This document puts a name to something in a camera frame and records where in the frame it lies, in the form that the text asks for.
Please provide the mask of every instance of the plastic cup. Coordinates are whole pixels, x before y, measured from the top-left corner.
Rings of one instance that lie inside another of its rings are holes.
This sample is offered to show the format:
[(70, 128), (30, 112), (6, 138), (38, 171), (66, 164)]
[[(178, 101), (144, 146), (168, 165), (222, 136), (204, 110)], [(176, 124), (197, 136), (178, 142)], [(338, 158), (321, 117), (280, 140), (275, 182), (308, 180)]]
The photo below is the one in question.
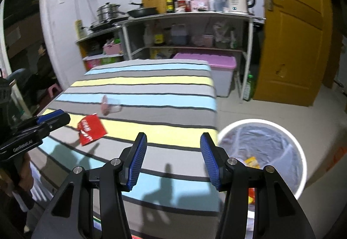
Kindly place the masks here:
[(100, 108), (102, 114), (107, 116), (109, 114), (121, 111), (122, 106), (118, 99), (109, 98), (107, 95), (104, 95), (101, 100)]

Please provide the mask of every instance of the wooden door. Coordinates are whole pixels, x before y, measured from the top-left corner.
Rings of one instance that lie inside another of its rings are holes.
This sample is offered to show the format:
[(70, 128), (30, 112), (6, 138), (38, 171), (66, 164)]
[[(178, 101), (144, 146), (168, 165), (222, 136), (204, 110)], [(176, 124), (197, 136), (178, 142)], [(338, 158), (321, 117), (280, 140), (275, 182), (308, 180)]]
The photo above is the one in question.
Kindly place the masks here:
[(254, 99), (310, 106), (327, 63), (331, 1), (270, 0), (264, 9), (265, 40)]

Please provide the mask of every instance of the black pan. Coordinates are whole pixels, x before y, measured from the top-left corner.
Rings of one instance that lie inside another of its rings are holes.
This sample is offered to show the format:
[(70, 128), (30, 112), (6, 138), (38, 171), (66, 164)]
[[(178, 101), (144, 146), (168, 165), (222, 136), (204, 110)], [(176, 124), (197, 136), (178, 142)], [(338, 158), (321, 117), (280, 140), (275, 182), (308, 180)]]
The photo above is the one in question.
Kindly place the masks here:
[(128, 11), (129, 16), (132, 16), (133, 18), (141, 18), (143, 16), (153, 16), (158, 14), (157, 8), (144, 8), (143, 3), (141, 4), (130, 3), (130, 5), (140, 6), (138, 9)]

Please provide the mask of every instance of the blue stripe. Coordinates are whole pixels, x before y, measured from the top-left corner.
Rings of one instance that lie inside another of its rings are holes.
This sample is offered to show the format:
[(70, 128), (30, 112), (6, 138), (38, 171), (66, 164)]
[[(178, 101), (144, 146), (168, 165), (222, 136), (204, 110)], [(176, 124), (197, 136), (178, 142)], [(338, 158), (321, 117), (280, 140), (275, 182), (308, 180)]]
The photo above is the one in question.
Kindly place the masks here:
[(117, 68), (102, 68), (92, 69), (85, 75), (89, 74), (102, 74), (102, 73), (116, 73), (118, 71), (159, 71), (168, 69), (195, 69), (210, 71), (211, 68), (208, 64), (194, 64), (194, 63), (159, 63), (159, 64), (141, 64), (138, 66), (127, 66)]
[[(104, 162), (73, 151), (49, 137), (43, 140), (40, 149), (69, 170), (78, 165), (83, 166), (86, 170), (104, 165)], [(218, 192), (209, 182), (162, 178), (140, 173), (137, 184), (132, 191), (122, 192), (122, 194), (136, 200), (167, 207), (196, 211), (219, 211)]]
[[(56, 98), (56, 101), (77, 102), (77, 103), (101, 103), (104, 94), (96, 93), (63, 93)], [(108, 102), (112, 104), (112, 99), (118, 100), (121, 105), (138, 106), (172, 106), (172, 107), (194, 107), (216, 109), (216, 100), (213, 97), (195, 95), (174, 95), (174, 94), (107, 94)]]

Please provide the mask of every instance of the pink basket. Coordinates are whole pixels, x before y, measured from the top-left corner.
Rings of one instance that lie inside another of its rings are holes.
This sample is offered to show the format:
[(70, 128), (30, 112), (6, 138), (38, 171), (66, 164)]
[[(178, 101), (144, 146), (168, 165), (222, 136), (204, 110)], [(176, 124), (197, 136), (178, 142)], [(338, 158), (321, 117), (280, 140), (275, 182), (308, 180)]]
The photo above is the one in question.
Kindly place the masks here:
[(117, 55), (122, 51), (121, 43), (108, 45), (103, 48), (106, 55)]

